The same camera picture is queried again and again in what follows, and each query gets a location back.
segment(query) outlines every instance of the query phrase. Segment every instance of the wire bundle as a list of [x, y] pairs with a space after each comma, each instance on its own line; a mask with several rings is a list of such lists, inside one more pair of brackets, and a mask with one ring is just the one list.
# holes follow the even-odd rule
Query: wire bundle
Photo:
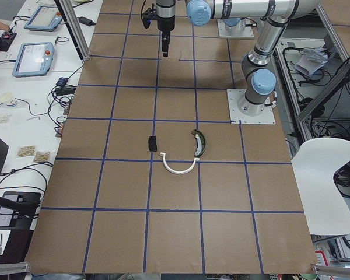
[[341, 187], [350, 187], [350, 162], [348, 162], [346, 165], [342, 166], [333, 175], [333, 181], [334, 181], [334, 184], [336, 185], [339, 193], [345, 198], [350, 198], [350, 195], [348, 195], [340, 190], [340, 186]]

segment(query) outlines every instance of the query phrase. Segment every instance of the cardboard table surface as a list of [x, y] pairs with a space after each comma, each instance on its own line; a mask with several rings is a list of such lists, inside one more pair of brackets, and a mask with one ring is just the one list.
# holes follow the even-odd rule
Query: cardboard table surface
[[322, 0], [321, 4], [344, 48], [350, 55], [350, 0]]
[[[26, 260], [39, 272], [289, 273], [316, 262], [276, 125], [230, 124], [254, 40], [192, 27], [177, 1], [169, 58], [139, 0], [105, 0]], [[206, 151], [193, 161], [198, 128]], [[150, 153], [148, 137], [157, 136]]]

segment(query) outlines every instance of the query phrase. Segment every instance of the black small object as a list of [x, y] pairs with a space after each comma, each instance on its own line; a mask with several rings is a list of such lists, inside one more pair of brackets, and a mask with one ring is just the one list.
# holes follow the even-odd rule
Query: black small object
[[75, 93], [76, 87], [74, 86], [64, 86], [64, 87], [56, 87], [55, 93], [57, 96], [63, 96], [63, 95], [72, 95]]
[[88, 19], [84, 16], [81, 16], [78, 18], [79, 22], [83, 25], [86, 25], [86, 26], [92, 26], [92, 25], [96, 25], [95, 22], [93, 22], [92, 19]]
[[64, 78], [64, 77], [61, 77], [58, 79], [57, 83], [56, 83], [56, 86], [60, 86], [60, 87], [64, 87], [66, 86], [66, 84], [68, 83], [69, 79], [68, 78]]
[[148, 139], [148, 146], [151, 153], [157, 152], [157, 137], [150, 136]]

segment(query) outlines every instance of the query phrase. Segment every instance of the metal mounting plate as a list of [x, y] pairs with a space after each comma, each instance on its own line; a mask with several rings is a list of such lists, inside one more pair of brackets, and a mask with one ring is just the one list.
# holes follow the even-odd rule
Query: metal mounting plate
[[[245, 20], [246, 24], [250, 24], [250, 20]], [[231, 39], [254, 39], [253, 30], [250, 26], [240, 28], [242, 25], [242, 21], [239, 23], [239, 26], [235, 29], [232, 29], [231, 32], [229, 32], [223, 20], [218, 19], [218, 30], [219, 30], [219, 37], [220, 38], [231, 38]]]
[[[237, 102], [245, 94], [245, 91], [245, 89], [227, 89], [231, 124], [239, 124], [240, 122], [242, 124], [276, 124], [271, 106], [264, 107], [262, 113], [256, 117], [247, 116], [239, 110]], [[267, 98], [265, 103], [270, 104], [270, 98]]]

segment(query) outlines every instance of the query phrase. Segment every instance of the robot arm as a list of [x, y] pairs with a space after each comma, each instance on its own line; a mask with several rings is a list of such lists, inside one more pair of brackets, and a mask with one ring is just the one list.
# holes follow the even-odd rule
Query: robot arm
[[[187, 17], [194, 26], [203, 26], [210, 19], [262, 17], [264, 28], [254, 48], [242, 59], [241, 67], [248, 84], [245, 96], [239, 100], [240, 110], [257, 116], [268, 95], [274, 90], [276, 77], [265, 69], [283, 32], [292, 18], [311, 12], [320, 0], [185, 0]], [[146, 28], [151, 19], [157, 20], [162, 31], [162, 51], [166, 57], [170, 32], [175, 27], [175, 0], [156, 0], [157, 8], [143, 14]]]

